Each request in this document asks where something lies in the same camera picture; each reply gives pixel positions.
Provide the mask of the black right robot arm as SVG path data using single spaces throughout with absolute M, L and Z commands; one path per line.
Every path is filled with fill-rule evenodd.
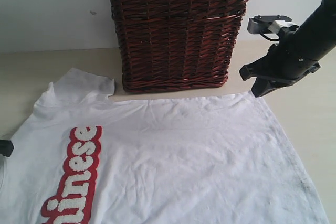
M 249 19 L 247 30 L 273 44 L 267 54 L 239 70 L 259 98 L 290 87 L 320 69 L 318 61 L 335 48 L 335 0 L 322 0 L 320 6 L 298 26 L 283 15 L 257 15 Z

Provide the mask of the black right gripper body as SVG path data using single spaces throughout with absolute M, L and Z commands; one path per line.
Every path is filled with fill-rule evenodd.
M 267 71 L 272 82 L 294 84 L 321 68 L 318 61 L 298 53 L 295 41 L 292 40 L 297 29 L 298 26 L 281 28 L 277 34 L 279 43 L 269 49 Z

